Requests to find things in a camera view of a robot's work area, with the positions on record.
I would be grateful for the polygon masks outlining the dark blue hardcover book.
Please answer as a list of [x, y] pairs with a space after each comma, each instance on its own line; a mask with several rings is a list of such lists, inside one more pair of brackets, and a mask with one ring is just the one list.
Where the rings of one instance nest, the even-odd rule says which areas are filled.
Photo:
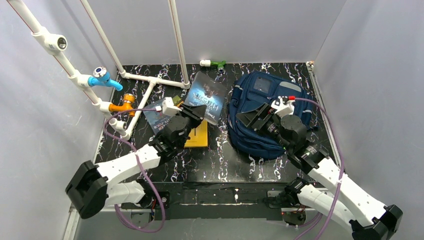
[[224, 107], [227, 88], [203, 72], [197, 72], [184, 101], [189, 106], [206, 105], [204, 118], [216, 126]]

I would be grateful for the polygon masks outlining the navy blue backpack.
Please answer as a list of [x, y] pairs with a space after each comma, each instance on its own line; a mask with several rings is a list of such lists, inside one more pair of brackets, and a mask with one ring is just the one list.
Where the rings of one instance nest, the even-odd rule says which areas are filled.
[[306, 126], [310, 125], [313, 97], [298, 83], [260, 71], [244, 74], [233, 84], [228, 104], [228, 133], [232, 145], [240, 152], [256, 158], [276, 159], [285, 149], [257, 126], [249, 122], [255, 115], [265, 118], [272, 110], [272, 103], [279, 97], [301, 98], [294, 103], [293, 115]]

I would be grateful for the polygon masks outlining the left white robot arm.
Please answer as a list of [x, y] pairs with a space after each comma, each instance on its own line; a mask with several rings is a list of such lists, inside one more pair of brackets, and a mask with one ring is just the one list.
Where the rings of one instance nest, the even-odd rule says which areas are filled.
[[182, 104], [153, 140], [140, 149], [98, 164], [83, 162], [65, 188], [80, 217], [88, 219], [104, 207], [139, 204], [145, 196], [158, 196], [152, 186], [144, 188], [136, 180], [124, 181], [172, 160], [183, 150], [191, 130], [202, 123], [206, 110], [206, 105]]

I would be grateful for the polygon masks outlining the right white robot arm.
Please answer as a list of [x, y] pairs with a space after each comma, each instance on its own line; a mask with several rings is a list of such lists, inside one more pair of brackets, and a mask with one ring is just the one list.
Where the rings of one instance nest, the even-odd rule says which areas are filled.
[[399, 228], [403, 211], [375, 199], [351, 180], [328, 153], [307, 139], [307, 127], [293, 109], [289, 102], [280, 107], [264, 103], [237, 113], [236, 118], [248, 129], [274, 139], [295, 167], [327, 188], [324, 193], [298, 177], [284, 190], [295, 202], [336, 222], [355, 240], [389, 240]]

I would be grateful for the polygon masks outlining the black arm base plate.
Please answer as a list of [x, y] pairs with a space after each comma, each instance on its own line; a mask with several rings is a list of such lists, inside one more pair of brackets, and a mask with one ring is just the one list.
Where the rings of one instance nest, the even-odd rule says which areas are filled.
[[156, 182], [166, 220], [266, 219], [305, 220], [309, 207], [285, 193], [286, 182]]

